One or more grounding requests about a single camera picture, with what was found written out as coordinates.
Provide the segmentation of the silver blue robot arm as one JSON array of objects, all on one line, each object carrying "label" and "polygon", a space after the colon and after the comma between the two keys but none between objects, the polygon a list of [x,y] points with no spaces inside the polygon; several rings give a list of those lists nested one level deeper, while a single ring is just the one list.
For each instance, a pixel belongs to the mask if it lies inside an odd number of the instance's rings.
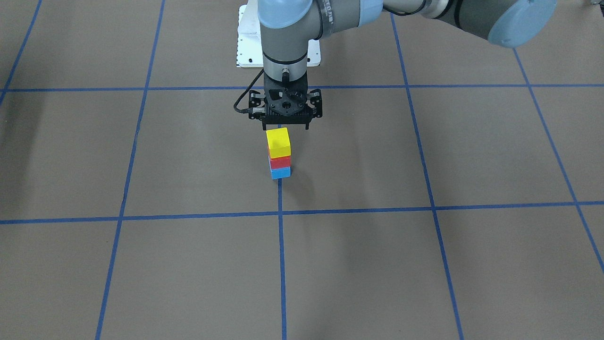
[{"label": "silver blue robot arm", "polygon": [[323,116],[320,90],[308,89],[308,45],[374,22],[386,12],[446,22],[493,45],[516,48],[551,19],[554,0],[260,0],[263,93],[250,91],[248,118],[304,125]]}]

